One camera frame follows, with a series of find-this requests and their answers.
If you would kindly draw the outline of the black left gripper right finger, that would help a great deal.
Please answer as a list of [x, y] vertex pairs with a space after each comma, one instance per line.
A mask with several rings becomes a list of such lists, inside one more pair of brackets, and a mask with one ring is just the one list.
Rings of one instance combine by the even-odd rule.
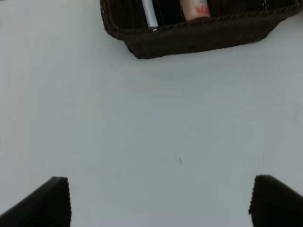
[[301, 227], [303, 196], [271, 175], [257, 175], [249, 214], [254, 227]]

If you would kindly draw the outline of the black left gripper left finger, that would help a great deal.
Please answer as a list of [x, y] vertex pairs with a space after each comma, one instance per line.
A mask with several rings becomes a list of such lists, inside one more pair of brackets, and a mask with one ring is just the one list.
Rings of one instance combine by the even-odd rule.
[[71, 199], [66, 177], [51, 177], [0, 215], [2, 227], [69, 227]]

